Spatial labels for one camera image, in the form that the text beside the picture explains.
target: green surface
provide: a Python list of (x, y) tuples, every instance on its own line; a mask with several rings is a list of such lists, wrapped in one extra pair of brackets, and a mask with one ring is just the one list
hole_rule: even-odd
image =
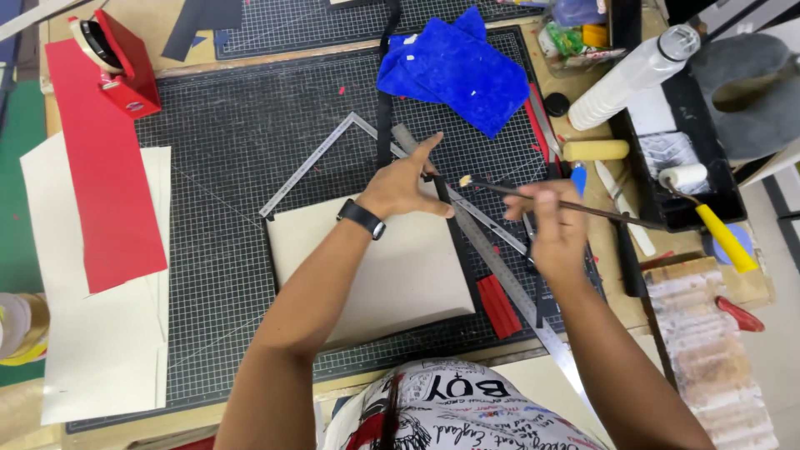
[[(19, 157), (46, 137), (44, 96), (38, 81), (20, 82), (7, 95), (0, 132), (0, 292), (42, 292)], [(44, 376), (44, 361), (0, 366), (0, 386)]]

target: person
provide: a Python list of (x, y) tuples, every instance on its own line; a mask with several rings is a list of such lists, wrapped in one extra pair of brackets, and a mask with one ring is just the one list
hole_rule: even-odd
[[(412, 211), (452, 217), (418, 191), (442, 134), (380, 169), (356, 204), (381, 220)], [(534, 259), (561, 308), (583, 386), (617, 448), (713, 448), (700, 423), (586, 278), (587, 220), (570, 180), (519, 187), (505, 218), (533, 210)], [(316, 448), (312, 363), (333, 330), (372, 234), (343, 219), (286, 281), (247, 349), (216, 449)], [(522, 396), (498, 373), (453, 358), (403, 364), (352, 397), (327, 429), (325, 448), (552, 448), (603, 446)]]

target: hand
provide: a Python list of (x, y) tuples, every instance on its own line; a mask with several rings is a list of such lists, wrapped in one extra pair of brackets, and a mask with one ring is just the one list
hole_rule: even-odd
[(436, 173), (428, 162), (428, 155), (442, 140), (442, 136), (439, 132), (429, 137), (408, 158), (398, 159), (379, 170), (356, 199), (356, 204), (380, 220), (412, 211), (429, 212), (448, 219), (453, 217), (455, 211), (451, 205), (424, 195), (418, 185), (420, 174)]
[(550, 287), (570, 286), (586, 280), (583, 259), (586, 251), (586, 214), (558, 207), (558, 201), (581, 203), (581, 197), (570, 180), (534, 183), (520, 186), (518, 191), (536, 200), (508, 195), (505, 218), (520, 220), (526, 211), (536, 215), (537, 234), (534, 241), (534, 262)]

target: yellow roller handle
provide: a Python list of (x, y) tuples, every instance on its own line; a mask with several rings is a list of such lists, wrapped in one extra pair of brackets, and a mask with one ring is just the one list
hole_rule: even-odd
[(700, 219), (702, 219), (703, 223), (708, 227), (708, 231), (714, 239), (719, 242), (719, 246), (722, 247), (728, 255), (731, 263), (736, 267), (737, 272), (744, 273), (758, 267), (755, 261), (750, 258), (750, 255), (747, 254), (744, 247), (736, 240), (734, 234), (730, 232), (728, 227), (722, 223), (708, 205), (700, 205), (694, 210), (698, 212)]

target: red tape dispenser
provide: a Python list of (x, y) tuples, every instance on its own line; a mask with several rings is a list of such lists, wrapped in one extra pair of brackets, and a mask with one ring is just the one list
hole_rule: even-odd
[(100, 67), (102, 93), (132, 119), (161, 110), (153, 67), (145, 43), (103, 10), (97, 21), (69, 18), (83, 53)]

